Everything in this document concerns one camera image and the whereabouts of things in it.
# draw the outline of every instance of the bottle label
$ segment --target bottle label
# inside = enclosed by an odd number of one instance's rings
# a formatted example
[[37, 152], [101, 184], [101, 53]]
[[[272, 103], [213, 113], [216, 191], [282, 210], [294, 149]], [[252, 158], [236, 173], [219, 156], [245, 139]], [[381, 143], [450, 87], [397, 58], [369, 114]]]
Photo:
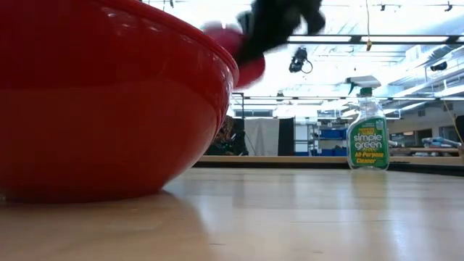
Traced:
[[349, 157], [354, 166], [383, 168], [389, 164], [389, 142], [383, 117], [362, 121], [349, 137]]

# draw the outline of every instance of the bowl rim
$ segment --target bowl rim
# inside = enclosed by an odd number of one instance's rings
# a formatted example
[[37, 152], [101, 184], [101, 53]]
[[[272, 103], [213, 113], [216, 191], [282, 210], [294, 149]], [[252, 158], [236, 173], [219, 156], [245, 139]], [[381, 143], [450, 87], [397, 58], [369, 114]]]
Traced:
[[149, 20], [160, 18], [156, 22], [164, 25], [172, 30], [175, 30], [181, 34], [184, 34], [192, 40], [200, 43], [201, 45], [207, 47], [210, 51], [213, 51], [222, 61], [228, 66], [231, 70], [233, 76], [233, 86], [237, 85], [239, 81], [239, 67], [235, 62], [235, 59], [226, 51], [221, 45], [216, 43], [212, 38], [205, 35], [200, 29], [195, 28], [193, 25], [188, 24], [187, 22], [168, 14], [156, 7], [152, 7], [148, 4], [142, 3], [137, 0], [93, 0], [104, 2], [105, 4], [117, 6], [122, 10], [128, 10], [128, 7], [131, 12], [140, 15]]

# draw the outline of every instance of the red bowl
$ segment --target red bowl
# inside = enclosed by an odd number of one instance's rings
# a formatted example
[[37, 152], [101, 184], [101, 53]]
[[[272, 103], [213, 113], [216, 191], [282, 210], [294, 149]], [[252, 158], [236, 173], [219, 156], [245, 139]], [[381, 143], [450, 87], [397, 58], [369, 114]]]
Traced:
[[210, 145], [236, 84], [211, 38], [131, 0], [0, 1], [0, 191], [153, 194]]

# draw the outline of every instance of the simple green cleaner bottle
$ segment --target simple green cleaner bottle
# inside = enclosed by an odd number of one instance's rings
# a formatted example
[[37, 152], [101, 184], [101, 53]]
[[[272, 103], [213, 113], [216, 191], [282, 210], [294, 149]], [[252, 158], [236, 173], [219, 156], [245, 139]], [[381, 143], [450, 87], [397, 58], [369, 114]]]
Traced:
[[389, 137], [382, 106], [372, 88], [361, 88], [360, 112], [348, 127], [348, 164], [353, 169], [386, 170], [389, 166]]

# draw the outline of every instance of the wooden floor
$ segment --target wooden floor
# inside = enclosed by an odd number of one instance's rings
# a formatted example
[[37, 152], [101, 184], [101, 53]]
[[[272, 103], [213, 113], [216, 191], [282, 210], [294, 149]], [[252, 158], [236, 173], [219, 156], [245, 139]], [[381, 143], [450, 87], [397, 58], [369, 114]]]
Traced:
[[464, 178], [193, 169], [160, 195], [0, 206], [0, 260], [464, 260]]

